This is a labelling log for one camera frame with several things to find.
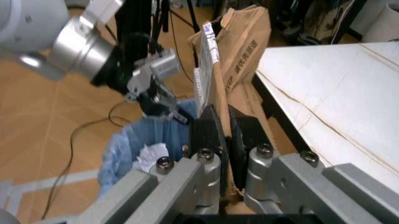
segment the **wooden floor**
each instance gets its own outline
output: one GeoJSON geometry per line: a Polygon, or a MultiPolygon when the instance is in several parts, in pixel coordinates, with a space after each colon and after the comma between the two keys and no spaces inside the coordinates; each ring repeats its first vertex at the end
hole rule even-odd
{"type": "MultiPolygon", "coordinates": [[[[190,20],[186,8],[175,11],[190,20]]],[[[211,19],[212,9],[195,8],[195,13],[202,24],[211,19]]],[[[182,65],[191,75],[193,61],[187,39],[194,32],[176,17],[173,22],[182,65]]],[[[114,21],[110,26],[115,31],[114,21]]],[[[101,32],[112,40],[105,29],[101,28],[101,32]]],[[[159,42],[166,49],[175,47],[171,29],[161,33],[159,42]]],[[[270,46],[285,45],[273,32],[270,46]]],[[[13,180],[14,186],[56,177],[69,159],[72,131],[83,123],[106,117],[109,109],[123,100],[119,93],[107,87],[95,88],[77,74],[54,82],[14,62],[1,60],[0,69],[0,180],[13,180]]],[[[165,83],[178,97],[193,96],[192,84],[183,72],[165,83]]],[[[124,104],[115,111],[131,121],[139,119],[141,113],[138,104],[124,104]]],[[[71,173],[98,169],[102,151],[119,129],[105,121],[81,131],[74,141],[71,173]]],[[[98,191],[95,179],[60,187],[47,217],[81,213],[95,201],[98,191]]],[[[48,194],[49,189],[42,189],[22,195],[17,213],[21,223],[40,220],[48,194]]]]}

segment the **hex bolt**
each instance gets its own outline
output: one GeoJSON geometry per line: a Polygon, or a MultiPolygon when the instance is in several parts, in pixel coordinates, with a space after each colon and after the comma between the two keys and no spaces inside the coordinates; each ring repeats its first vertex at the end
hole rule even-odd
{"type": "Polygon", "coordinates": [[[270,159],[273,157],[274,148],[268,143],[262,143],[256,147],[256,152],[260,157],[270,159]]]}
{"type": "Polygon", "coordinates": [[[209,163],[214,159],[214,151],[209,148],[201,148],[198,151],[198,161],[209,163]]]}
{"type": "Polygon", "coordinates": [[[319,156],[312,151],[302,151],[300,153],[302,159],[309,163],[312,167],[316,167],[319,163],[319,156]]]}
{"type": "Polygon", "coordinates": [[[157,160],[157,172],[163,175],[169,173],[169,171],[173,168],[174,161],[169,156],[161,157],[157,160]]]}

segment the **blue trash bag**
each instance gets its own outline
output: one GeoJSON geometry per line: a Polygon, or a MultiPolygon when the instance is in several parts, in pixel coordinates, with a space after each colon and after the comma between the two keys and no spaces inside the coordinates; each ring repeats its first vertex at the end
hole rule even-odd
{"type": "MultiPolygon", "coordinates": [[[[179,106],[193,118],[197,118],[195,100],[184,100],[179,106]]],[[[188,144],[189,126],[175,120],[143,118],[123,127],[115,133],[102,155],[103,163],[97,180],[100,184],[99,197],[105,194],[127,174],[132,163],[140,155],[140,149],[165,143],[169,156],[176,161],[182,158],[182,146],[188,144]]]]}

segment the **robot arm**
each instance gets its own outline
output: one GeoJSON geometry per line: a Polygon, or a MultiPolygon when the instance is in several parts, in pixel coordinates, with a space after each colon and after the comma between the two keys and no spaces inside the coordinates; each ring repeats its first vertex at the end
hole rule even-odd
{"type": "Polygon", "coordinates": [[[69,20],[65,3],[82,6],[87,0],[2,0],[0,56],[18,61],[41,75],[59,80],[67,72],[85,76],[95,86],[108,85],[140,102],[150,116],[188,123],[162,79],[180,71],[173,50],[159,50],[138,64],[123,60],[119,46],[105,40],[97,23],[106,24],[123,0],[93,0],[82,15],[69,20]],[[49,46],[49,57],[39,53],[49,46]]]}

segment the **crumpled white paper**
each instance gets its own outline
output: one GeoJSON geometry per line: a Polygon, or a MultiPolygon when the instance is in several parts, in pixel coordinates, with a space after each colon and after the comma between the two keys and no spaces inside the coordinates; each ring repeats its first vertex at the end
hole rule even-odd
{"type": "Polygon", "coordinates": [[[169,156],[165,143],[157,143],[151,146],[144,145],[140,149],[137,160],[133,162],[132,169],[148,173],[157,160],[163,156],[169,156]]]}

